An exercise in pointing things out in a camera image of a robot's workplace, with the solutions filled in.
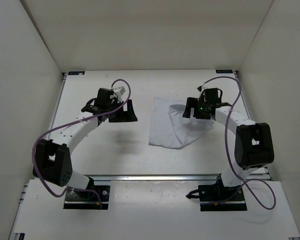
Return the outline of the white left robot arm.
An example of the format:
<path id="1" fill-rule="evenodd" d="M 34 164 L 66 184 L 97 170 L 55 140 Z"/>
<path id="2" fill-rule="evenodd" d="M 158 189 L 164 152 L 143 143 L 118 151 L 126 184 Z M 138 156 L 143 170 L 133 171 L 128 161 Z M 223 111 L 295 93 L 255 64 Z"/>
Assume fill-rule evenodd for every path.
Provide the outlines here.
<path id="1" fill-rule="evenodd" d="M 101 123 L 136 122 L 133 103 L 123 99 L 123 86 L 100 88 L 97 96 L 87 101 L 74 124 L 66 124 L 55 130 L 51 139 L 41 138 L 35 145 L 35 175 L 59 187 L 76 189 L 83 199 L 94 195 L 92 178 L 73 170 L 71 155 L 79 143 Z"/>

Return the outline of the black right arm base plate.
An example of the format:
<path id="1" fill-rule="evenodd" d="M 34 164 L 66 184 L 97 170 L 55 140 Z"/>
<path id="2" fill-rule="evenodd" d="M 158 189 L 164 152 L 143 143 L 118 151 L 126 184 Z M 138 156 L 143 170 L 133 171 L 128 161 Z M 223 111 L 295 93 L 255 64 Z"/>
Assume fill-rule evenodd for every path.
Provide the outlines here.
<path id="1" fill-rule="evenodd" d="M 201 212 L 240 212 L 247 211 L 243 190 L 239 186 L 221 187 L 199 185 L 199 202 Z"/>

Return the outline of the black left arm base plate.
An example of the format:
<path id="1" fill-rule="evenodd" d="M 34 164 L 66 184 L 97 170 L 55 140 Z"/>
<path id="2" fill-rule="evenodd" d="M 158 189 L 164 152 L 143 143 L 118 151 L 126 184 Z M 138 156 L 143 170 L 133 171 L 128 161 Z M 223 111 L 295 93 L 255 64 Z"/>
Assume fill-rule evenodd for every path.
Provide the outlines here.
<path id="1" fill-rule="evenodd" d="M 68 190 L 65 194 L 63 208 L 66 210 L 108 210 L 110 200 L 110 185 L 95 185 L 92 192 Z"/>

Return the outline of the white skirt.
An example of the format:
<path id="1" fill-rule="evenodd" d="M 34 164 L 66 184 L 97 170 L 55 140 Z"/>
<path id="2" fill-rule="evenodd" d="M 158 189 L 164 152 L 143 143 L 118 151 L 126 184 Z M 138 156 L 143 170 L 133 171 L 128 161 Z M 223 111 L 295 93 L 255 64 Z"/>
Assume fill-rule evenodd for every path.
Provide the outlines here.
<path id="1" fill-rule="evenodd" d="M 213 127 L 209 119 L 184 118 L 186 101 L 155 97 L 152 102 L 148 144 L 181 149 Z"/>

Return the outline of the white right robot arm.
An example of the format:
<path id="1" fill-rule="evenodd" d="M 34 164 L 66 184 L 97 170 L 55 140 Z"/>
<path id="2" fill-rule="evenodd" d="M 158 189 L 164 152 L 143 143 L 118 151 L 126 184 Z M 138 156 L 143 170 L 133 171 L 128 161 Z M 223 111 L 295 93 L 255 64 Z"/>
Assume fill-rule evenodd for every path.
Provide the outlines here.
<path id="1" fill-rule="evenodd" d="M 235 135 L 234 161 L 228 170 L 220 174 L 222 183 L 214 187 L 214 195 L 226 200 L 232 188 L 241 185 L 252 172 L 272 163 L 275 159 L 270 126 L 257 123 L 233 110 L 233 105 L 222 101 L 219 88 L 200 87 L 199 97 L 188 97 L 184 118 L 215 120 L 225 126 L 225 136 L 230 130 Z"/>

